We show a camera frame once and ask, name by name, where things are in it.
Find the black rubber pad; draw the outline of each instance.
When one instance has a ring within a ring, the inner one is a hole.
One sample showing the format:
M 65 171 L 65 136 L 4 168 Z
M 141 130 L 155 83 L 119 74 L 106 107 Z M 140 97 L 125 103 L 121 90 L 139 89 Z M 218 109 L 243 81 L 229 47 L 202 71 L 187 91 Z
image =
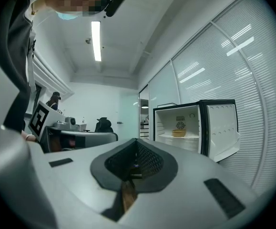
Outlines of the black rubber pad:
M 218 179 L 204 182 L 219 206 L 230 219 L 245 209 L 245 206 Z
M 49 162 L 49 164 L 50 164 L 51 167 L 56 167 L 56 166 L 62 166 L 62 165 L 65 165 L 65 164 L 71 163 L 71 162 L 73 162 L 72 159 L 65 158 L 65 159 Z

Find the ceiling light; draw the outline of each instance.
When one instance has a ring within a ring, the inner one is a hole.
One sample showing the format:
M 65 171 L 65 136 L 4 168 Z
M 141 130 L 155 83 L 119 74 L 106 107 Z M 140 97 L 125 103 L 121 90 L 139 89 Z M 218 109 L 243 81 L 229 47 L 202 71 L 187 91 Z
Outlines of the ceiling light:
M 92 21 L 91 22 L 91 33 L 92 33 L 92 44 L 93 44 L 93 52 L 94 52 L 95 61 L 102 61 L 100 31 L 101 31 L 101 22 L 100 21 Z
M 231 51 L 227 52 L 227 56 L 230 56 L 231 54 L 237 52 L 239 49 L 246 47 L 248 44 L 252 43 L 254 41 L 254 36 L 249 38 L 247 41 L 243 42 L 242 44 L 239 44 L 237 47 L 233 48 Z
M 199 71 L 196 71 L 195 73 L 193 73 L 193 74 L 189 75 L 188 77 L 184 78 L 183 80 L 181 80 L 180 83 L 184 83 L 185 81 L 191 79 L 192 77 L 200 74 L 204 70 L 205 70 L 204 68 L 201 68 Z

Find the door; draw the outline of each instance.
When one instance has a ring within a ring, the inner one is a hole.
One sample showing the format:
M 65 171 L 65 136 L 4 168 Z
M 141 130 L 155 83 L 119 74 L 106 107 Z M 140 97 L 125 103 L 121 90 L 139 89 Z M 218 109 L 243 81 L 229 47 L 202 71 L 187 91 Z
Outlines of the door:
M 139 97 L 136 91 L 120 92 L 117 134 L 119 140 L 139 137 Z

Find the bowl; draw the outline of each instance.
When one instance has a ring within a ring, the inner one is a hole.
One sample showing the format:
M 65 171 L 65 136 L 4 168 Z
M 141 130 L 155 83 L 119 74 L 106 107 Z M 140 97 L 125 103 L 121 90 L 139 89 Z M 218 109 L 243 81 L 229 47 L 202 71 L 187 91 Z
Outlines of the bowl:
M 173 137 L 184 137 L 186 133 L 186 130 L 173 130 L 172 136 Z

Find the black chair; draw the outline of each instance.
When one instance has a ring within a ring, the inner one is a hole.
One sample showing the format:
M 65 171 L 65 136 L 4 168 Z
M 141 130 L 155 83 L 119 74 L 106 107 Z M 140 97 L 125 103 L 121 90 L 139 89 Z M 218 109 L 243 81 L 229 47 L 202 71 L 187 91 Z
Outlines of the black chair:
M 101 117 L 97 119 L 99 122 L 96 124 L 94 132 L 113 132 L 111 128 L 111 122 L 107 120 L 107 117 Z

